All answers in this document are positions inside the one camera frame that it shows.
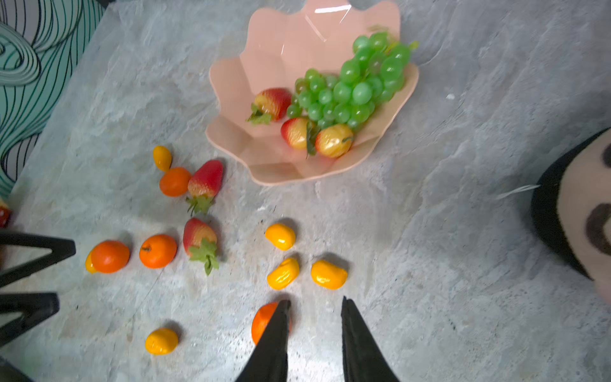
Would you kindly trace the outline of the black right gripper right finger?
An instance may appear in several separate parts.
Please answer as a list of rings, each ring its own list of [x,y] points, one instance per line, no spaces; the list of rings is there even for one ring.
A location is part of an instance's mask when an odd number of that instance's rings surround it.
[[[341,306],[341,327],[345,381],[399,382],[355,302],[346,297]]]

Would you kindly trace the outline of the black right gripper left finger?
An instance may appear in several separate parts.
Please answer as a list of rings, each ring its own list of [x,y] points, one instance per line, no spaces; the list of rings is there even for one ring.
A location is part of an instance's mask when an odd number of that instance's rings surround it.
[[[286,382],[291,301],[283,299],[236,381]]]

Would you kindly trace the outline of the green grape bunch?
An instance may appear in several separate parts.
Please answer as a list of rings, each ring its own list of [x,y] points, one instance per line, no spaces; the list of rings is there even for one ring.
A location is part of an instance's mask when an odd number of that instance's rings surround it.
[[[419,42],[379,30],[357,37],[353,56],[335,72],[309,68],[294,83],[289,119],[308,116],[318,127],[346,124],[358,131],[404,87],[404,71]]]

